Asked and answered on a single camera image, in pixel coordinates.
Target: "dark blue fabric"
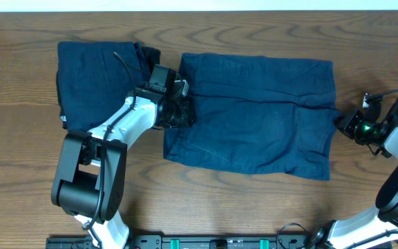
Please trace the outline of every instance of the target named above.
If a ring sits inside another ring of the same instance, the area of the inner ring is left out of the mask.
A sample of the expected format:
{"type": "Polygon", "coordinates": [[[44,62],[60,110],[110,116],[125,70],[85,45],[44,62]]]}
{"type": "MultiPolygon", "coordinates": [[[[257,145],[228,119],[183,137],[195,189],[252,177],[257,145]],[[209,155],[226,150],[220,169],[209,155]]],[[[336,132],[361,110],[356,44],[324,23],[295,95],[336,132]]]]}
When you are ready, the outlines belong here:
{"type": "MultiPolygon", "coordinates": [[[[110,118],[132,89],[116,52],[136,68],[149,72],[141,45],[133,42],[58,43],[58,96],[68,130],[88,131],[110,118]]],[[[130,70],[139,86],[149,76],[130,70]]]]}
{"type": "Polygon", "coordinates": [[[329,180],[336,130],[332,62],[184,54],[196,122],[166,129],[164,157],[244,174],[329,180]]]}

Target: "folded navy garment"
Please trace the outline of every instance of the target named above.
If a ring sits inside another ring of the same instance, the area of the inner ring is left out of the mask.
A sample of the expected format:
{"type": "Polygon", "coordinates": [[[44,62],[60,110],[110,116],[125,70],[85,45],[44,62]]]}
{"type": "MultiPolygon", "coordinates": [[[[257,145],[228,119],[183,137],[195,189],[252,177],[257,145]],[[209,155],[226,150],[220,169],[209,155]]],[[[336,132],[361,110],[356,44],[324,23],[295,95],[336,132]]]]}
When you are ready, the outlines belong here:
{"type": "Polygon", "coordinates": [[[244,174],[329,180],[335,87],[332,62],[184,54],[196,122],[166,129],[164,157],[244,174]]]}
{"type": "MultiPolygon", "coordinates": [[[[155,54],[149,58],[141,45],[133,42],[58,43],[57,92],[60,116],[65,117],[68,130],[88,131],[97,127],[124,104],[133,85],[113,52],[146,72],[148,59],[159,63],[158,50],[153,49],[155,54]]],[[[130,72],[137,86],[149,80],[145,73],[133,69],[130,72]]]]}

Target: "wood grain surface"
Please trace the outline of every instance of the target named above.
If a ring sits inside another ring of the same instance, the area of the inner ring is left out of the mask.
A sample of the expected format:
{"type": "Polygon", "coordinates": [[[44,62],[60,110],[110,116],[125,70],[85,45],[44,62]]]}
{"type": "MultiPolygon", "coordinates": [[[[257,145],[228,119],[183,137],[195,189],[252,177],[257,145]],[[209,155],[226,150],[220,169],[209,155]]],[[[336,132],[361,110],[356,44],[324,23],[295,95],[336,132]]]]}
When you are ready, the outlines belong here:
{"type": "MultiPolygon", "coordinates": [[[[328,59],[342,111],[366,91],[398,88],[398,12],[0,13],[0,248],[44,248],[50,235],[83,234],[50,201],[66,134],[55,89],[60,41],[141,41],[173,68],[185,52],[328,59]]],[[[266,234],[289,222],[314,229],[373,205],[397,166],[337,133],[331,181],[232,174],[164,160],[162,137],[147,131],[128,154],[120,212],[135,229],[266,234]]]]}

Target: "white wall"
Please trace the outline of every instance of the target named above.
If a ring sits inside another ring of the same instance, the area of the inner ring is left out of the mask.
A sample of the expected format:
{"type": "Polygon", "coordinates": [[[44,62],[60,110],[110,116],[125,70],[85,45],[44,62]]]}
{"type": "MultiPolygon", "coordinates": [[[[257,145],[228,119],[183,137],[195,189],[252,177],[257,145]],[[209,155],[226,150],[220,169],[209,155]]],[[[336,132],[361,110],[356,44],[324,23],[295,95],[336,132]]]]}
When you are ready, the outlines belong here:
{"type": "Polygon", "coordinates": [[[398,10],[398,0],[0,0],[0,12],[398,10]]]}

